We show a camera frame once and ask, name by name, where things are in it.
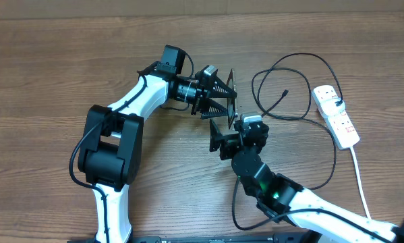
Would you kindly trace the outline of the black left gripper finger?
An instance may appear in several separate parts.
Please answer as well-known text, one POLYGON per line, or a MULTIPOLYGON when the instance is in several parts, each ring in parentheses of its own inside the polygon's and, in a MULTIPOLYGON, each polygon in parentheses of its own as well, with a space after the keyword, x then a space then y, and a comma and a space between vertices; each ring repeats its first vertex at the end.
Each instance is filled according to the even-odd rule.
POLYGON ((227 117, 227 106, 224 107, 212 99, 206 99, 200 104, 201 119, 210 119, 214 117, 227 117))
POLYGON ((212 75, 208 79, 208 91, 210 98, 236 98, 237 93, 227 86, 220 78, 216 75, 212 75))

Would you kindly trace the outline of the black Galaxy flip phone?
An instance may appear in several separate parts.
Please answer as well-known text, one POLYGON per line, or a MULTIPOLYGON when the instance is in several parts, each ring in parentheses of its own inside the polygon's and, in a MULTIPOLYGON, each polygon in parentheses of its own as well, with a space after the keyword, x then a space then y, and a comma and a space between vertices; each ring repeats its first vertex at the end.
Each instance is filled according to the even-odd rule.
MULTIPOLYGON (((226 85, 234 92, 237 92, 236 85, 235 85, 235 70, 231 69, 229 76, 227 78, 226 85)), ((228 111, 228 127, 229 129, 232 128, 232 125, 237 117, 237 110, 236 110, 236 102, 235 97, 231 97, 227 99, 227 111, 228 111)))

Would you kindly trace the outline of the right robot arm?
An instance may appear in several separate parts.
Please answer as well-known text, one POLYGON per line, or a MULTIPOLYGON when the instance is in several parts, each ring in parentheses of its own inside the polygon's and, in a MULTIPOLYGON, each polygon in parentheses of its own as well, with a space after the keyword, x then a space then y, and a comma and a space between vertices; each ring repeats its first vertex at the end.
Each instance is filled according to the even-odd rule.
POLYGON ((336 242, 404 242, 404 221, 400 226, 368 219, 323 200, 312 190, 280 173, 274 173, 260 158, 269 127, 257 115, 235 122, 235 133, 224 135, 210 122, 210 151, 231 160, 237 181, 245 194, 269 221, 317 232, 336 242))

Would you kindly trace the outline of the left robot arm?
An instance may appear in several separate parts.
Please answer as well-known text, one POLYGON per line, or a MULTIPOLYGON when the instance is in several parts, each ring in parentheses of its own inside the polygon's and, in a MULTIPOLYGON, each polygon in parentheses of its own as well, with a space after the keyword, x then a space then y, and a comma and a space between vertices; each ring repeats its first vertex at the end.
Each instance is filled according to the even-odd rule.
POLYGON ((92 242, 131 242, 129 187, 142 161, 144 122, 169 99, 188 104, 201 119, 237 116, 235 73, 226 82, 217 68, 207 65, 182 76, 187 52, 167 45, 160 60, 138 72, 137 84, 107 107, 93 105, 83 137, 77 143, 69 170, 77 167, 86 176, 82 186, 93 190, 98 231, 92 242))

